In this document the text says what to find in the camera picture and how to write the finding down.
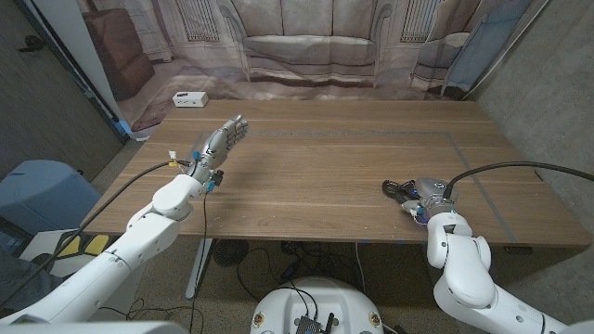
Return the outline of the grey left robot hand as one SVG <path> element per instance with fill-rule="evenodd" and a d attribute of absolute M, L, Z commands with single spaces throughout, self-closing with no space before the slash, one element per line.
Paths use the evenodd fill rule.
<path fill-rule="evenodd" d="M 215 130 L 204 142 L 187 175 L 205 184 L 226 160 L 231 149 L 248 133 L 248 122 L 237 115 Z"/>

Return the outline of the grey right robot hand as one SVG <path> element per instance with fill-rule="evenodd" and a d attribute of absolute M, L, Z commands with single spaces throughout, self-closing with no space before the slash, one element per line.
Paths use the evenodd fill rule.
<path fill-rule="evenodd" d="M 401 207 L 412 216 L 422 216 L 426 220 L 442 212 L 454 212 L 458 192 L 452 189 L 450 196 L 444 199 L 447 182 L 435 178 L 419 178 L 415 181 L 418 199 L 405 201 Z"/>

